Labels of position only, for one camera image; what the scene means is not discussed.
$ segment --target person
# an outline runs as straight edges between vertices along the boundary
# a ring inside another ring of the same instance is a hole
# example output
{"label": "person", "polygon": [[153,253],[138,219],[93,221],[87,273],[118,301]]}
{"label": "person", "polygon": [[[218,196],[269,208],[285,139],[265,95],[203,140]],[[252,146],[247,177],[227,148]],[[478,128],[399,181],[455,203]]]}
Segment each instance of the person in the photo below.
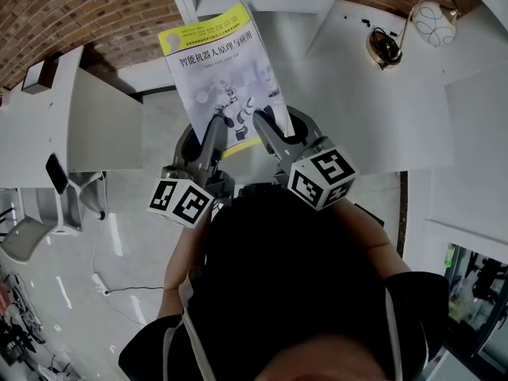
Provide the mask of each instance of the person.
{"label": "person", "polygon": [[[131,380],[409,380],[440,349],[448,281],[411,272],[345,198],[317,212],[246,187],[210,217],[183,229],[157,320],[121,352]],[[179,287],[193,266],[189,328]]]}

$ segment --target white cube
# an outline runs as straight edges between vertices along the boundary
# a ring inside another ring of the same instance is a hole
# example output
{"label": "white cube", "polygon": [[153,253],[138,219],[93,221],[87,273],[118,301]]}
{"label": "white cube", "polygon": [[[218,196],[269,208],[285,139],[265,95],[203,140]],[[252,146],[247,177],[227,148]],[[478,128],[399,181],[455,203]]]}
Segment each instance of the white cube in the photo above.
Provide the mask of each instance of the white cube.
{"label": "white cube", "polygon": [[214,197],[189,179],[157,179],[148,211],[194,228]]}
{"label": "white cube", "polygon": [[287,188],[315,210],[321,210],[343,198],[357,175],[344,149],[334,147],[294,162]]}

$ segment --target lamp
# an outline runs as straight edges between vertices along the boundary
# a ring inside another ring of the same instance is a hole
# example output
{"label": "lamp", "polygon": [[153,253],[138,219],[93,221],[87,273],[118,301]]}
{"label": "lamp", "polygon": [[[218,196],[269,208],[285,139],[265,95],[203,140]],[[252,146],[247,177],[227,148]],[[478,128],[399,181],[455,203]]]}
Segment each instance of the lamp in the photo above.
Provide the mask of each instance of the lamp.
{"label": "lamp", "polygon": [[367,39],[367,50],[381,69],[400,64],[409,21],[413,21],[420,37],[434,47],[452,43],[455,40],[456,22],[460,11],[455,0],[449,1],[454,7],[428,0],[418,0],[404,24],[400,47],[396,40],[385,33],[383,29],[375,27]]}

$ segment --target small box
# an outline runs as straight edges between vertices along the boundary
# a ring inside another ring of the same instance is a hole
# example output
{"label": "small box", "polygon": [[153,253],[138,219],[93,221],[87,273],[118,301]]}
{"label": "small box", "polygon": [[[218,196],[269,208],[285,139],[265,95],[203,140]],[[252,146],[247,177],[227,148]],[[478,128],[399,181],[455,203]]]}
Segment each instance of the small box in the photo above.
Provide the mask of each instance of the small box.
{"label": "small box", "polygon": [[343,198],[358,176],[341,147],[326,149],[291,165],[287,188],[315,210]]}
{"label": "small box", "polygon": [[37,94],[51,89],[57,68],[58,63],[53,60],[43,60],[29,67],[21,91],[28,94]]}
{"label": "small box", "polygon": [[6,87],[0,87],[0,110],[8,110],[10,100],[10,90]]}
{"label": "small box", "polygon": [[189,179],[157,179],[148,211],[194,228],[214,197]]}

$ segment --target brown box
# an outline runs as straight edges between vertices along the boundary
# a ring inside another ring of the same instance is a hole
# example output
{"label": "brown box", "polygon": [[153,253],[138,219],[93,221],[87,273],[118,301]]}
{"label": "brown box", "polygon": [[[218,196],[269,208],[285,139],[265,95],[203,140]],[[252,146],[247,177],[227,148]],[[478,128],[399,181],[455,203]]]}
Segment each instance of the brown box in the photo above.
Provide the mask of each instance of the brown box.
{"label": "brown box", "polygon": [[58,63],[54,60],[43,60],[28,69],[23,80],[22,92],[37,94],[51,89]]}

